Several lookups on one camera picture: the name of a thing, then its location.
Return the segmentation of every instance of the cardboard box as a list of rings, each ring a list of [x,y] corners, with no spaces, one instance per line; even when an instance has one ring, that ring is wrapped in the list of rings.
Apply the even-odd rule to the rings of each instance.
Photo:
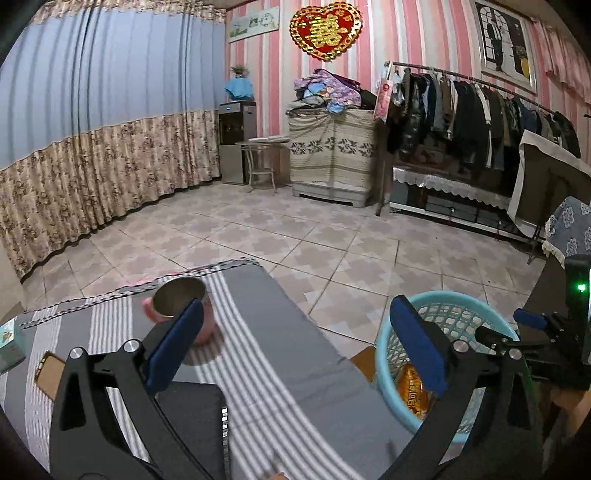
[[[0,326],[0,374],[25,358],[24,351],[24,338],[15,319]]]

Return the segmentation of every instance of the pink cup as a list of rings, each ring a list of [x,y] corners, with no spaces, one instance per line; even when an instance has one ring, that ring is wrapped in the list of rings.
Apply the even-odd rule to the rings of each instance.
[[[195,345],[206,343],[216,330],[213,306],[205,283],[196,277],[174,278],[161,285],[154,296],[142,302],[146,317],[154,323],[166,322],[178,315],[190,300],[203,304],[203,326],[195,338]]]

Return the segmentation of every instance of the gold chinese character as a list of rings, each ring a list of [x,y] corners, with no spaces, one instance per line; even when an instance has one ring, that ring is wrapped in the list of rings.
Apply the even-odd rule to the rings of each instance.
[[[339,28],[339,17],[328,15],[326,18],[315,17],[310,21],[310,34],[305,38],[310,40],[315,48],[325,45],[335,47],[340,43],[339,33],[347,33],[345,27]]]

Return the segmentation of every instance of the window picture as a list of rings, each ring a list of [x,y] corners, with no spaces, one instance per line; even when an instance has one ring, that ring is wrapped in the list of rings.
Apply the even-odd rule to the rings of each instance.
[[[535,59],[527,20],[484,0],[473,3],[482,71],[536,92]]]

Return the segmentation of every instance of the curtain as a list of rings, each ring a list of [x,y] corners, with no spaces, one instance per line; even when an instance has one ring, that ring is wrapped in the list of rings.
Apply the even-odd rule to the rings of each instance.
[[[219,176],[225,13],[48,2],[0,68],[0,239],[22,277],[67,242]]]
[[[539,20],[534,21],[534,28],[542,42],[543,70],[591,104],[591,63],[587,57],[555,28]]]

